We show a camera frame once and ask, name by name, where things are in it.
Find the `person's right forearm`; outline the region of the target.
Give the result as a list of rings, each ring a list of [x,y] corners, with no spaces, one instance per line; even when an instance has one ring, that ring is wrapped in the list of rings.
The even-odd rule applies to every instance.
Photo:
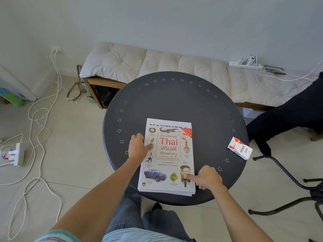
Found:
[[[274,242],[240,207],[222,183],[210,187],[232,242]]]

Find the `white tufted bench cushion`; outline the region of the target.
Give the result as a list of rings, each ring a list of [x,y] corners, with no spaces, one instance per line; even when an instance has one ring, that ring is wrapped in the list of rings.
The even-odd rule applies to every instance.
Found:
[[[310,86],[319,72],[300,80],[277,76],[265,69],[229,67],[220,60],[160,52],[130,45],[100,42],[87,56],[81,78],[99,76],[129,83],[146,74],[174,71],[201,77],[224,91],[235,103],[277,107]]]

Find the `white magazine under book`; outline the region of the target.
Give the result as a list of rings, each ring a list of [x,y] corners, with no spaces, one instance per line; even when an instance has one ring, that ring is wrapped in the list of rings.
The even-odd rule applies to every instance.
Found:
[[[192,124],[188,122],[168,121],[160,119],[147,118],[148,126],[168,127],[168,128],[192,128]]]

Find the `person's striped shirt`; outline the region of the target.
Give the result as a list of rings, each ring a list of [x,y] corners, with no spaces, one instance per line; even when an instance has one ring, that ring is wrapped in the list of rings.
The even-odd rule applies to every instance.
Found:
[[[189,238],[180,239],[158,232],[139,228],[126,228],[110,232],[103,236],[101,242],[189,242]],[[45,233],[34,242],[81,242],[76,236],[64,230]]]

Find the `small red white box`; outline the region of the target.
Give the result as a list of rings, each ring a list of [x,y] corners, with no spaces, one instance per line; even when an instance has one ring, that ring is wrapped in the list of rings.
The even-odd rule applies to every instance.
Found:
[[[232,137],[227,148],[244,160],[248,160],[253,151],[250,146],[244,144],[241,140],[235,137]]]

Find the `wooden bench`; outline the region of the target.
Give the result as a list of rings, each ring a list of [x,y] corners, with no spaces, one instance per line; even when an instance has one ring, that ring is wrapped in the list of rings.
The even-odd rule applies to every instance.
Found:
[[[115,88],[117,91],[121,90],[126,85],[126,83],[99,77],[99,76],[83,78],[83,81],[87,84],[87,87],[92,97],[94,98],[95,103],[98,105],[99,109],[103,109],[103,105],[99,100],[99,96],[98,96],[98,93],[95,91],[94,85],[112,87],[112,88]],[[253,104],[248,102],[235,103],[235,104],[237,107],[249,108],[249,109],[260,110],[260,111],[268,111],[274,108],[272,106]]]

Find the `dark flat item on cushion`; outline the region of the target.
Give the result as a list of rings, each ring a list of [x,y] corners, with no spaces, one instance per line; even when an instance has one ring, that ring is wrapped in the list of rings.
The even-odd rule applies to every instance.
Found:
[[[268,72],[276,75],[286,75],[286,72],[283,68],[270,66],[270,65],[264,65],[263,68]]]

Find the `black chair base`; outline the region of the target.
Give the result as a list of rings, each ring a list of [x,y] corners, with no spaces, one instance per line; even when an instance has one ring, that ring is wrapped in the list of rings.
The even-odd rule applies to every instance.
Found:
[[[259,170],[255,182],[251,183],[251,198],[246,212],[256,216],[275,215],[273,219],[291,219],[292,222],[306,225],[323,225],[323,174],[318,174],[317,182],[304,182],[302,177],[294,177],[274,157],[260,155],[250,157],[246,164],[253,167],[268,167],[272,170]]]

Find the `black bag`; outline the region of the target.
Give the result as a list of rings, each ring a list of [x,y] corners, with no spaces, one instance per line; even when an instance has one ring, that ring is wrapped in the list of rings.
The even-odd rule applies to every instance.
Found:
[[[100,85],[96,85],[95,88],[103,108],[107,109],[119,89]]]

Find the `white picture dictionary book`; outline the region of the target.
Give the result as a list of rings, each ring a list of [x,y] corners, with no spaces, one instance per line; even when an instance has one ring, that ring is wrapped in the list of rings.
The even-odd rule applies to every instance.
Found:
[[[195,194],[195,183],[184,177],[184,174],[195,174],[192,129],[146,125],[144,144],[154,144],[154,147],[141,164],[138,191]]]

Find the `green blue toy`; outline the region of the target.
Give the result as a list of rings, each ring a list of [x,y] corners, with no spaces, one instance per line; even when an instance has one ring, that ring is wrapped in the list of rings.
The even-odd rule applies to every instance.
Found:
[[[0,96],[17,107],[25,106],[25,101],[5,88],[0,87]]]

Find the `green bag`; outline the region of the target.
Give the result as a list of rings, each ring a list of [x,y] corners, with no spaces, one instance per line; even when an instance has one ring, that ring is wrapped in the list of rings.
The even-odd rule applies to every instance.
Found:
[[[93,96],[92,96],[92,94],[91,94],[91,92],[90,92],[90,90],[89,90],[89,87],[88,87],[88,85],[86,84],[86,83],[83,83],[82,84],[83,85],[83,88],[86,90],[86,93],[87,93],[87,100],[90,102],[90,103],[96,103],[95,102],[95,100],[94,100],[94,98],[93,98]]]

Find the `person's left hand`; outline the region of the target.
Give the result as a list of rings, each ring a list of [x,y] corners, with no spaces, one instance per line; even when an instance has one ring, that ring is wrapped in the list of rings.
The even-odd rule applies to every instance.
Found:
[[[141,133],[131,136],[128,155],[129,159],[134,160],[137,166],[139,166],[147,156],[148,150],[145,150],[144,146],[144,137]]]

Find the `person's left forearm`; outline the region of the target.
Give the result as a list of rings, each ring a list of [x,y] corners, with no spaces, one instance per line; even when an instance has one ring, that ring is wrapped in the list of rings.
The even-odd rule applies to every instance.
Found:
[[[75,203],[51,231],[67,231],[81,242],[101,242],[126,187],[142,161],[139,157],[129,157],[119,169]]]

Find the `person's right hand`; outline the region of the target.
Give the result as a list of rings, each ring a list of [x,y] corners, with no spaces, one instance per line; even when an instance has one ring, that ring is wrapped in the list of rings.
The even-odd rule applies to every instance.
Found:
[[[197,175],[184,174],[184,177],[194,183],[196,181],[204,182],[206,184],[206,189],[212,192],[223,186],[221,176],[214,167],[210,167],[208,165],[204,165]]]

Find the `person's blue jeans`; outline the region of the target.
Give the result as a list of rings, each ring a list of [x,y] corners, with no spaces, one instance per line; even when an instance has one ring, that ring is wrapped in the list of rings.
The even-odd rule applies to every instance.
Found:
[[[197,242],[188,236],[180,218],[174,211],[150,210],[142,216],[141,201],[141,195],[133,188],[127,187],[105,235],[120,229],[139,228],[178,239],[185,236],[189,238],[189,242]]]

